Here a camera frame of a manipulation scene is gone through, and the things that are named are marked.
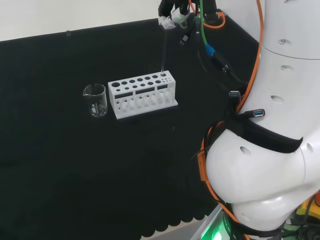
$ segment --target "black cable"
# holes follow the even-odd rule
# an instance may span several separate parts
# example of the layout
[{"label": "black cable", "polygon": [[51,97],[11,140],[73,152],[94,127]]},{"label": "black cable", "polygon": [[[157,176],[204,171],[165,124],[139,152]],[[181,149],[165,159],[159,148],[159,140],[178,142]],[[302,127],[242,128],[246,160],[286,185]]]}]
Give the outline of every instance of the black cable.
[{"label": "black cable", "polygon": [[201,149],[201,150],[198,151],[196,154],[194,154],[190,160],[194,159],[195,156],[197,156],[199,153],[202,153],[203,151],[209,149],[211,146],[212,146],[212,144],[209,145],[209,146],[207,146],[207,147],[205,147],[205,148],[203,148],[203,149]]},{"label": "black cable", "polygon": [[203,137],[203,147],[206,148],[208,146],[208,138],[210,137],[210,134],[213,133],[216,130],[216,127],[218,125],[219,121],[213,122],[205,131],[204,137]]},{"label": "black cable", "polygon": [[284,230],[284,233],[282,234],[283,238],[295,236],[297,234],[298,234],[298,236],[300,238],[302,238],[302,236],[304,235],[304,232],[307,232],[307,234],[308,234],[308,231],[311,230],[310,227],[318,227],[319,230],[320,230],[320,224],[313,224],[313,223],[308,223],[307,222],[308,216],[309,216],[309,211],[310,211],[312,202],[314,201],[315,198],[316,198],[316,195],[313,195],[310,198],[310,201],[308,202],[308,205],[307,205],[306,210],[305,210],[305,214],[304,214],[304,217],[303,217],[303,222],[299,225],[299,227],[296,230],[287,230],[287,229]]},{"label": "black cable", "polygon": [[200,66],[202,67],[202,69],[206,72],[206,73],[209,73],[213,79],[214,79],[214,82],[216,84],[218,84],[219,88],[221,89],[222,92],[229,92],[229,89],[221,82],[221,81],[218,81],[216,80],[216,75],[213,75],[210,71],[207,70],[206,66],[205,66],[205,63],[201,57],[201,54],[200,54],[200,51],[199,51],[199,48],[197,48],[196,50],[196,55],[197,55],[197,58],[198,58],[198,61],[199,61],[199,64]]},{"label": "black cable", "polygon": [[195,14],[194,14],[194,18],[192,20],[192,22],[189,24],[187,31],[185,32],[182,40],[180,41],[180,45],[184,46],[185,43],[187,42],[187,40],[190,38],[192,31],[195,28],[195,21],[196,21],[196,17],[198,15],[198,10],[199,10],[199,5],[198,5],[198,0],[195,1]]},{"label": "black cable", "polygon": [[199,0],[195,0],[195,15],[194,17],[198,16],[198,12],[199,12]]},{"label": "black cable", "polygon": [[230,224],[230,239],[234,239],[234,225]]},{"label": "black cable", "polygon": [[242,83],[242,84],[245,84],[245,85],[249,84],[249,82],[247,82],[247,81],[242,81],[236,74],[234,74],[233,71],[231,71],[229,73],[229,75],[230,75],[230,77],[232,77],[234,80],[238,81],[239,83]]},{"label": "black cable", "polygon": [[314,240],[316,236],[320,235],[320,227],[311,226],[309,223],[301,230],[299,235],[301,239],[304,240]]}]

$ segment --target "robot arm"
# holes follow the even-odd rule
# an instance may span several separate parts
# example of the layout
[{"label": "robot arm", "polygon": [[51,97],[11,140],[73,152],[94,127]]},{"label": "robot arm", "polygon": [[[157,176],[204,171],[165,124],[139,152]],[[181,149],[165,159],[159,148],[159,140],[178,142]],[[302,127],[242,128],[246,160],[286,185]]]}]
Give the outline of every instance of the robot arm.
[{"label": "robot arm", "polygon": [[[235,106],[234,116],[264,109],[263,116],[248,120],[251,126],[255,125],[257,131],[264,129],[262,134],[272,132],[275,138],[282,136],[299,144],[292,151],[281,151],[277,144],[268,147],[260,139],[252,141],[251,133],[245,138],[248,128],[239,132],[226,128],[219,131],[222,134],[215,137],[208,153],[202,144],[198,162],[201,180],[217,201],[228,203],[228,207],[222,205],[234,223],[257,233],[279,233],[290,214],[320,189],[320,47],[316,41],[320,30],[312,28],[320,21],[316,13],[320,1],[266,1],[264,20],[260,0],[256,2],[261,26],[259,49],[248,88]],[[159,24],[164,29],[173,29],[188,18],[189,13],[179,7],[185,1],[161,3]],[[292,18],[309,10],[314,11],[313,18]],[[268,28],[263,41],[264,21]],[[216,65],[227,72],[224,59],[214,57]]]},{"label": "robot arm", "polygon": [[158,9],[159,25],[165,30],[174,29],[177,25],[184,23],[189,15],[189,3],[187,0],[162,0]]}]

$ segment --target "orange cable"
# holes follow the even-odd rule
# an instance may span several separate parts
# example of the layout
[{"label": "orange cable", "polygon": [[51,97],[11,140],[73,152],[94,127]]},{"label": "orange cable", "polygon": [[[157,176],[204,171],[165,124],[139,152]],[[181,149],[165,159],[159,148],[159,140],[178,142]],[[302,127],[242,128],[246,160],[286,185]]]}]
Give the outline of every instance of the orange cable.
[{"label": "orange cable", "polygon": [[260,52],[261,52],[261,48],[262,48],[262,40],[264,37],[264,16],[262,13],[262,8],[261,8],[261,3],[260,0],[256,0],[256,4],[258,7],[258,11],[259,11],[259,20],[260,20],[260,37],[259,37],[259,47],[258,47],[258,52],[256,55],[256,59],[255,59],[255,63],[254,63],[254,67],[253,67],[253,71],[252,71],[252,75],[248,84],[248,87],[246,88],[246,91],[244,93],[243,98],[241,99],[240,104],[237,106],[236,108],[236,112],[238,113],[241,108],[243,107],[243,105],[245,104],[245,101],[247,100],[249,93],[251,91],[251,88],[254,84],[256,75],[257,75],[257,71],[258,71],[258,66],[259,66],[259,61],[260,61]]},{"label": "orange cable", "polygon": [[[195,7],[194,7],[193,4],[192,4],[192,0],[189,0],[189,4],[190,4],[190,6],[191,6],[191,8],[192,8],[193,13],[196,14],[196,9],[195,9]],[[222,28],[222,27],[225,25],[225,23],[226,23],[226,17],[225,17],[225,14],[224,14],[223,12],[221,12],[221,11],[218,12],[218,16],[222,18],[222,23],[221,23],[220,25],[218,25],[218,26],[211,26],[211,25],[206,24],[206,23],[203,23],[203,25],[204,25],[205,27],[209,28],[209,29],[219,29],[219,28]]]},{"label": "orange cable", "polygon": [[[196,13],[196,10],[194,8],[194,6],[192,5],[192,0],[189,0],[190,6],[193,10],[194,13]],[[252,70],[252,74],[251,74],[251,78],[248,84],[248,87],[244,93],[243,98],[241,99],[240,104],[237,106],[236,108],[236,112],[238,113],[241,108],[243,107],[243,105],[245,104],[245,101],[247,100],[249,93],[251,91],[251,88],[254,84],[256,75],[257,75],[257,71],[258,71],[258,66],[259,66],[259,61],[260,61],[260,52],[261,52],[261,48],[262,48],[262,41],[263,41],[263,37],[264,37],[264,18],[263,18],[263,12],[262,12],[262,7],[261,7],[261,3],[260,0],[256,0],[256,4],[258,7],[258,12],[259,12],[259,21],[260,21],[260,37],[259,37],[259,47],[258,47],[258,51],[257,51],[257,55],[256,55],[256,59],[255,59],[255,63],[254,63],[254,67]],[[220,124],[222,124],[223,121],[220,121],[216,126],[219,126]],[[204,149],[204,141],[202,140],[202,144],[201,144],[201,149]],[[199,164],[199,168],[200,168],[200,176],[201,176],[201,180],[205,181],[210,193],[212,194],[212,196],[214,197],[214,199],[216,199],[217,201],[219,201],[218,196],[216,195],[215,191],[213,190],[208,176],[207,176],[207,172],[206,172],[206,159],[205,159],[205,153],[202,151],[201,153],[198,154],[198,164]],[[232,214],[232,212],[230,212],[226,206],[224,206],[222,203],[219,203],[221,205],[221,207],[224,209],[224,211],[237,223],[239,223],[238,219]],[[244,235],[246,240],[250,240],[249,236],[247,234]]]}]

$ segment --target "black tabletop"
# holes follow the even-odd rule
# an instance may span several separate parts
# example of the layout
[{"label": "black tabletop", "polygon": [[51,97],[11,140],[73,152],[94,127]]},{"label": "black tabletop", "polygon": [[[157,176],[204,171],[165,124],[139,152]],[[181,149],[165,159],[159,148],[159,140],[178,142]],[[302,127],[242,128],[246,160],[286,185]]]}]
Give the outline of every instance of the black tabletop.
[{"label": "black tabletop", "polygon": [[[0,239],[130,239],[216,206],[196,159],[237,85],[168,33],[178,107],[92,119],[82,92],[161,70],[156,19],[0,42]],[[231,20],[208,39],[249,79],[257,43]]]}]

